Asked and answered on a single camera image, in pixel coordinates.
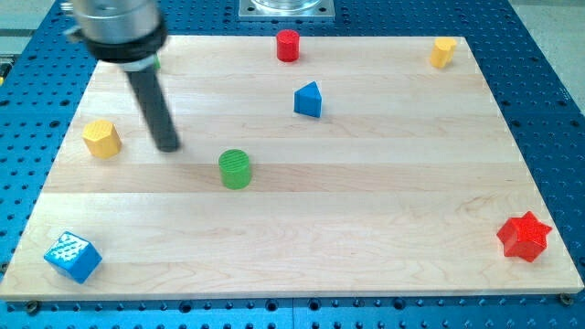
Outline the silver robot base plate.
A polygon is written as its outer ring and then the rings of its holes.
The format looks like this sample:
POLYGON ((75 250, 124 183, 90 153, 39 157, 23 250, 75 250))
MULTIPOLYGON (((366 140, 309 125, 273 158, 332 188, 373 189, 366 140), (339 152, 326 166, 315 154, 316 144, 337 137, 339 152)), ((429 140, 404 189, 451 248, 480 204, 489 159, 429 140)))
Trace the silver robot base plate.
POLYGON ((239 0, 239 17, 246 19, 334 17, 334 0, 239 0))

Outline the green block behind arm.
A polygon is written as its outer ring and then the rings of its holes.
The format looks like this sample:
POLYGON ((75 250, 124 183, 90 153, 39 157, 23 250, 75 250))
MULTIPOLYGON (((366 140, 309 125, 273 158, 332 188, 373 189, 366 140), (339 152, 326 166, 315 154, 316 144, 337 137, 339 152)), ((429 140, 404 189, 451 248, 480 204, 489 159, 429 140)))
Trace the green block behind arm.
POLYGON ((154 69, 159 70, 161 68, 160 59, 157 54, 154 55, 154 69))

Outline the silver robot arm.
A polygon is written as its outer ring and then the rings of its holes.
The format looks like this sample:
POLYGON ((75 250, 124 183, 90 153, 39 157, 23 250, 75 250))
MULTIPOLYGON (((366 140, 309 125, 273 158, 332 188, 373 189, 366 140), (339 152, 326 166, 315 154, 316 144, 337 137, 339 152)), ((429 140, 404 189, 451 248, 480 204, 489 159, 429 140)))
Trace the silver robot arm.
POLYGON ((93 57, 125 72, 156 148, 178 150, 180 140, 155 68, 168 37, 155 0, 68 0, 60 10, 76 22, 66 31, 70 41, 82 41, 93 57))

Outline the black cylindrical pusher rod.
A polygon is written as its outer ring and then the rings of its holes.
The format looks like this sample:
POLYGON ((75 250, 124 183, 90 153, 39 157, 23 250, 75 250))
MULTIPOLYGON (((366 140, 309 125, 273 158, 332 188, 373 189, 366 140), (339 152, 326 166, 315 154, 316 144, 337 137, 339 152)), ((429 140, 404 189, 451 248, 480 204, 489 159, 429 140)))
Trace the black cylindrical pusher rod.
POLYGON ((180 148, 175 125, 153 66, 125 72, 155 147, 165 153, 180 148))

